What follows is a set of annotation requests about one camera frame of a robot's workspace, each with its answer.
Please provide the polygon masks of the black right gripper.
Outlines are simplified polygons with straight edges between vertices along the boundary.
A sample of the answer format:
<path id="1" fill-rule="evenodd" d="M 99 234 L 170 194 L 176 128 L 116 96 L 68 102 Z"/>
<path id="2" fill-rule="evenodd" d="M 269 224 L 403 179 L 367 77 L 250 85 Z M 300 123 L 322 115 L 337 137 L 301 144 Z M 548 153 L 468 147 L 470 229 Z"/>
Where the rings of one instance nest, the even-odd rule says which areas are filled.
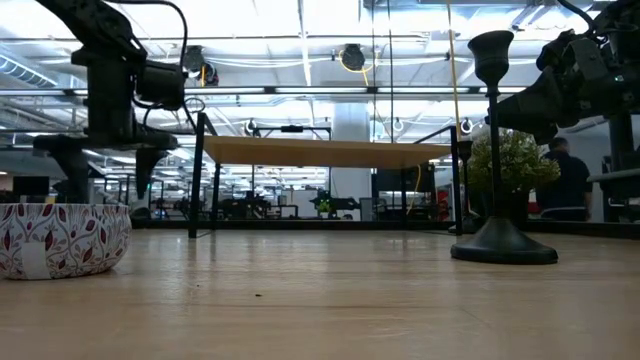
<path id="1" fill-rule="evenodd" d="M 492 106 L 500 127 L 533 131 L 539 146 L 549 144 L 557 129 L 607 111 L 606 87 L 613 55 L 608 42 L 561 32 L 542 48 L 536 60 L 539 70 L 551 68 L 557 91 L 530 86 Z"/>

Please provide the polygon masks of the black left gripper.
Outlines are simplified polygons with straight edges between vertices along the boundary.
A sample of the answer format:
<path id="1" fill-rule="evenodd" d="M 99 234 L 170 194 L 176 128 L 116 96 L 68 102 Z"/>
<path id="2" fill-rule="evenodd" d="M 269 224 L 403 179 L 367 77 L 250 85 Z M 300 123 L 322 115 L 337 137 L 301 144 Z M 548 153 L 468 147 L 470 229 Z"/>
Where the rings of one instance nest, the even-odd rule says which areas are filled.
<path id="1" fill-rule="evenodd" d="M 54 188 L 69 203 L 89 202 L 88 160 L 81 149 L 111 148 L 136 150 L 137 198 L 145 197 L 157 163 L 177 147 L 177 139 L 152 130 L 135 119 L 133 99 L 138 96 L 153 107 L 179 108 L 179 66 L 151 61 L 144 54 L 130 59 L 116 53 L 99 53 L 83 47 L 71 62 L 87 70 L 88 127 L 82 138 L 41 135 L 33 146 L 51 151 L 66 179 Z"/>

